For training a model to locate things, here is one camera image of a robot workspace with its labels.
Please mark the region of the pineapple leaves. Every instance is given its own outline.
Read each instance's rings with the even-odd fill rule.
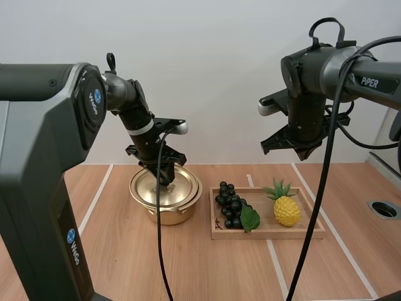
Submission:
[[[282,179],[280,182],[277,182],[275,178],[273,178],[273,187],[264,187],[264,191],[266,194],[270,194],[268,198],[277,200],[282,196],[294,196],[295,194],[289,193],[289,190],[291,189],[291,183],[289,183],[287,186],[283,187],[284,184],[284,179]]]
[[[291,183],[289,183],[284,189],[283,189],[283,194],[285,196],[288,196],[288,191],[291,188]]]

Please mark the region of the white wall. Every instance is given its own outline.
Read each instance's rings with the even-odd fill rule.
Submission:
[[[283,115],[264,118],[257,110],[261,97],[284,88],[280,59],[311,44],[309,28],[320,18],[338,18],[346,39],[364,45],[400,34],[400,11],[396,0],[1,0],[0,60],[88,61],[105,70],[112,51],[118,74],[140,81],[154,114],[187,119],[189,133],[167,140],[190,163],[296,162],[291,150],[264,156],[259,146],[286,123]],[[316,34],[334,43],[337,31],[324,24]],[[386,51],[374,53],[384,58]],[[372,143],[385,112],[359,100],[350,132]],[[87,162],[136,162],[125,154],[129,143],[119,118],[109,114]],[[320,147],[308,162],[323,153]],[[367,150],[337,133],[333,161],[366,158]]]
[[[397,116],[397,113],[398,111],[392,108],[387,111],[387,114],[383,120],[383,124],[377,135],[375,145],[385,145],[394,143],[393,141],[390,140],[390,138],[388,138],[388,134],[390,133],[391,126],[393,125],[393,121],[395,119],[395,116]],[[373,150],[373,152],[376,155],[378,155],[382,160],[384,160],[388,165],[394,168],[396,171],[400,172],[400,168],[398,166],[398,148]]]

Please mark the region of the wooden table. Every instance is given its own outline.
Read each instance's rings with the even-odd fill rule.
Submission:
[[[266,186],[275,176],[302,187],[313,201],[321,164],[187,168],[204,186],[197,211],[183,224],[162,227],[175,300],[284,300],[302,241],[212,241],[208,188],[220,181]],[[78,225],[84,221],[81,237],[95,290],[112,300],[168,300],[156,225],[128,190],[138,169],[78,166],[66,173],[66,183]],[[294,300],[370,300],[401,290],[401,221],[375,216],[367,202],[378,199],[401,205],[400,191],[369,164],[332,164],[320,217],[328,235],[311,242]],[[0,300],[27,300],[2,242]]]

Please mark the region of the blue logo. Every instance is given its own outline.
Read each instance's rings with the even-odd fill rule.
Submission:
[[[95,102],[99,104],[102,100],[102,95],[100,94],[99,89],[95,90]]]
[[[74,229],[70,229],[68,234],[67,234],[67,242],[68,243],[72,243],[75,239],[75,230]]]

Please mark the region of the white band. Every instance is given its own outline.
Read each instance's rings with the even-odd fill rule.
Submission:
[[[142,127],[139,130],[127,130],[128,134],[130,134],[131,136],[138,136],[138,135],[142,135],[144,133],[146,133],[148,130],[150,130],[153,127],[153,119],[150,119],[150,122],[145,125],[144,127]]]

